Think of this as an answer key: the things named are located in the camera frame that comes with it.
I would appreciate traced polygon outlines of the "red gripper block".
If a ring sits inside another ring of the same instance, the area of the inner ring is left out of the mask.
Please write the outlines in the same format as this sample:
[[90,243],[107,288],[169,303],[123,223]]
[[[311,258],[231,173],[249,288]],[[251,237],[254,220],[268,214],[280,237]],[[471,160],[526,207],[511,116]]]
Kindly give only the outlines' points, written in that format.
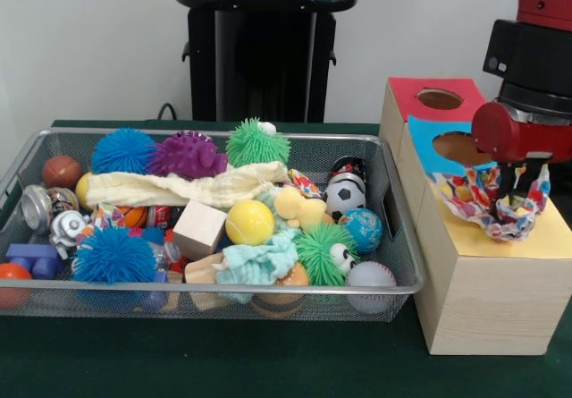
[[546,162],[571,159],[571,126],[548,123],[540,115],[522,112],[499,102],[480,106],[472,121],[477,148],[499,163],[499,199],[513,202],[515,165],[526,162],[523,174],[526,199],[546,203]]

